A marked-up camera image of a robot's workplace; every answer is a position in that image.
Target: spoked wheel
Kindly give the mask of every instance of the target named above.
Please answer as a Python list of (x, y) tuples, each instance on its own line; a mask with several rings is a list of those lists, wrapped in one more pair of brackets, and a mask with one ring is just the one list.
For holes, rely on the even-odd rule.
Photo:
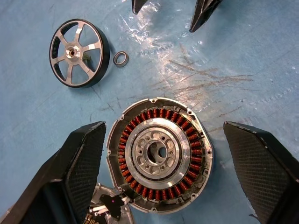
[[(78, 26), (74, 39), (68, 42), (64, 35), (74, 26)], [(82, 46), (79, 42), (82, 30), (84, 26), (88, 26), (92, 29), (98, 38), (97, 42)], [(63, 54), (58, 56), (59, 47), (64, 47)], [(88, 65), (88, 60), (91, 59), (87, 52), (90, 50), (98, 50), (100, 53), (99, 63), (95, 69), (92, 69)], [(82, 19), (69, 20), (62, 24), (53, 35), (50, 44), (50, 64), (51, 68), (60, 82), (69, 87), (89, 87), (100, 81), (109, 65), (110, 60), (110, 48), (109, 43), (103, 32), (95, 27), (88, 21)], [(68, 64), (67, 74), (63, 75), (59, 63), (65, 61)], [(80, 66), (82, 70), (87, 74), (87, 80), (74, 83), (73, 69), (75, 66)]]

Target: blue table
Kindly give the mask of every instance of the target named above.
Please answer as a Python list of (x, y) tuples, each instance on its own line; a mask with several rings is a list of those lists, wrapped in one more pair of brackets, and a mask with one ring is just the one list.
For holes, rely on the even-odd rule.
[[(0, 214), (72, 130), (104, 120), (109, 131), (129, 105), (161, 96), (197, 113), (214, 170), (190, 206), (169, 215), (133, 209), (136, 223), (259, 223), (221, 127), (231, 120), (270, 131), (299, 159), (299, 1), (225, 0), (191, 34), (195, 2), (153, 0), (133, 15), (129, 0), (1, 1)], [(97, 25), (130, 56), (88, 89), (63, 86), (49, 65), (55, 30), (73, 18)], [(99, 181), (112, 187), (104, 150)]]

